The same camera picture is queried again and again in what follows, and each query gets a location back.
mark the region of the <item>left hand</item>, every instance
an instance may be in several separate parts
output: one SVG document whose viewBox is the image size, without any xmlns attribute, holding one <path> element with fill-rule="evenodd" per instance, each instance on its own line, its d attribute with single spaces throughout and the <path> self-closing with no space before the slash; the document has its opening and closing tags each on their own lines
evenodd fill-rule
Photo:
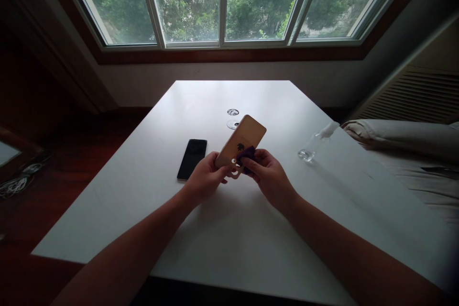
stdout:
<svg viewBox="0 0 459 306">
<path fill-rule="evenodd" d="M 211 197 L 220 183 L 228 182 L 224 178 L 231 171 L 231 166 L 216 168 L 215 159 L 218 154 L 218 152 L 211 152 L 203 158 L 185 184 L 184 191 L 192 196 L 196 206 Z"/>
</svg>

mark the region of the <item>window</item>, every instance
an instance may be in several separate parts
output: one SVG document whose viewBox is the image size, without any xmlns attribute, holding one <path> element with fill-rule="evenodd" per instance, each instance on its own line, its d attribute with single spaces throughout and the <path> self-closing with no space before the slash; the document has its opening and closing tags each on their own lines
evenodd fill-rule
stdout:
<svg viewBox="0 0 459 306">
<path fill-rule="evenodd" d="M 75 0 L 112 51 L 357 46 L 392 1 Z"/>
</svg>

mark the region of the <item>smartphone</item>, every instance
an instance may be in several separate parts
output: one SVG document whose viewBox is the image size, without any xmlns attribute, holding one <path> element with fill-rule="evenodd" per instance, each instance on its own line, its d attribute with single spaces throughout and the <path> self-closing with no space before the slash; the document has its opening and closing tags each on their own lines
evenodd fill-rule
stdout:
<svg viewBox="0 0 459 306">
<path fill-rule="evenodd" d="M 206 156 L 207 140 L 191 139 L 188 141 L 182 164 L 178 170 L 177 179 L 188 180 L 197 163 Z"/>
</svg>

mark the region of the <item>forearm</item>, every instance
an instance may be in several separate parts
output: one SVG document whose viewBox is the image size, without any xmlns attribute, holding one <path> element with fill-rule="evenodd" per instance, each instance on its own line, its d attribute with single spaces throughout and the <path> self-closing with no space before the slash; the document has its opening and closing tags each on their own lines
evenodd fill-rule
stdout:
<svg viewBox="0 0 459 306">
<path fill-rule="evenodd" d="M 127 305 L 196 206 L 186 186 L 95 256 L 53 305 Z"/>
<path fill-rule="evenodd" d="M 362 305 L 436 305 L 442 291 L 390 255 L 296 197 L 282 212 Z"/>
</svg>

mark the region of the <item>bed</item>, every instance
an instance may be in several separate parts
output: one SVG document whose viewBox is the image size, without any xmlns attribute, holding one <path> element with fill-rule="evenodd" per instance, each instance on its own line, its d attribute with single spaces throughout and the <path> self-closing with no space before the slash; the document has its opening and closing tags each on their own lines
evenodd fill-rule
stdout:
<svg viewBox="0 0 459 306">
<path fill-rule="evenodd" d="M 459 122 L 350 120 L 341 127 L 459 232 Z"/>
</svg>

